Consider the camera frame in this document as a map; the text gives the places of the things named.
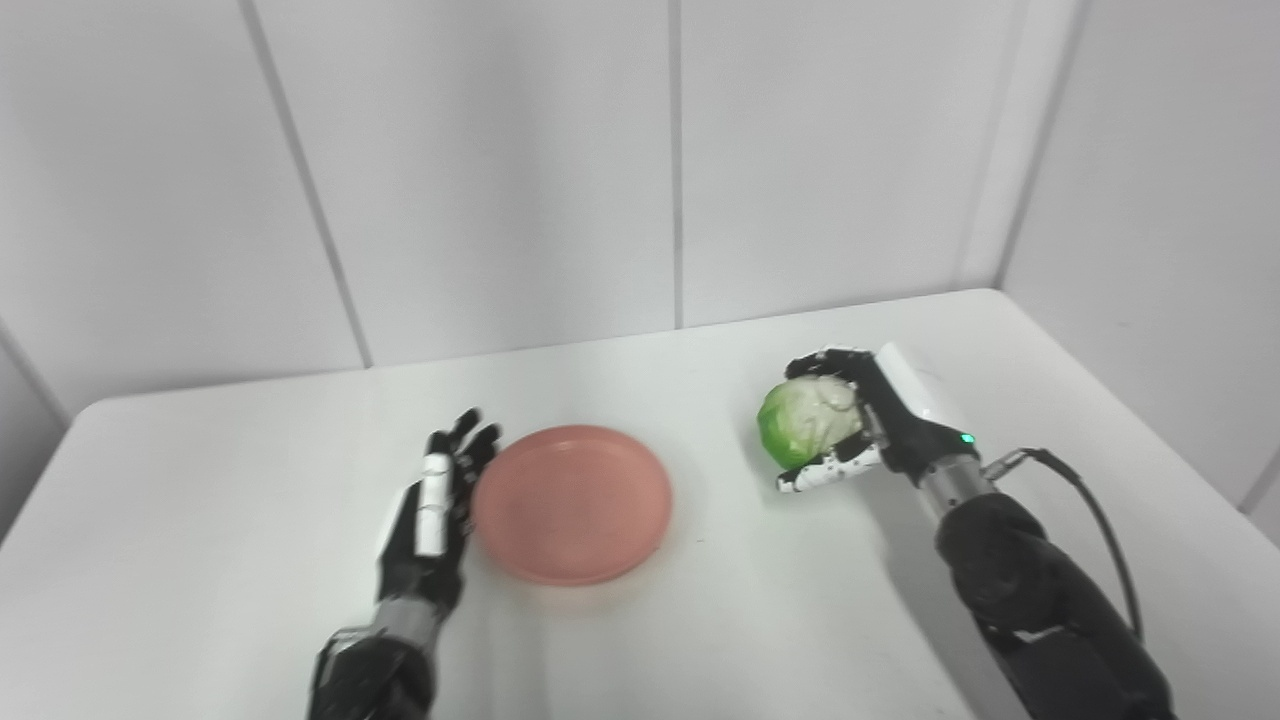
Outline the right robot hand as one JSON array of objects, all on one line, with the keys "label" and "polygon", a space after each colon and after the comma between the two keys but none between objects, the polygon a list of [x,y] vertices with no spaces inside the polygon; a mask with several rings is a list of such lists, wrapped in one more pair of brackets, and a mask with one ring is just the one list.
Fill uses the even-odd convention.
[{"label": "right robot hand", "polygon": [[827,347],[794,359],[785,375],[850,384],[861,429],[782,471],[778,491],[799,493],[877,468],[906,477],[941,512],[992,491],[965,414],[940,377],[901,345],[877,351]]}]

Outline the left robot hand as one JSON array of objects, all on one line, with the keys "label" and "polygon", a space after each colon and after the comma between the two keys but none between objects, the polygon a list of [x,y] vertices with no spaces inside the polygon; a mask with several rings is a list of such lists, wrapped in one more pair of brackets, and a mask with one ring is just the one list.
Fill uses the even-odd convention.
[{"label": "left robot hand", "polygon": [[461,564],[474,529],[474,493],[498,455],[500,434],[476,407],[430,434],[379,556],[378,600],[421,600],[442,618],[453,614],[465,587]]}]

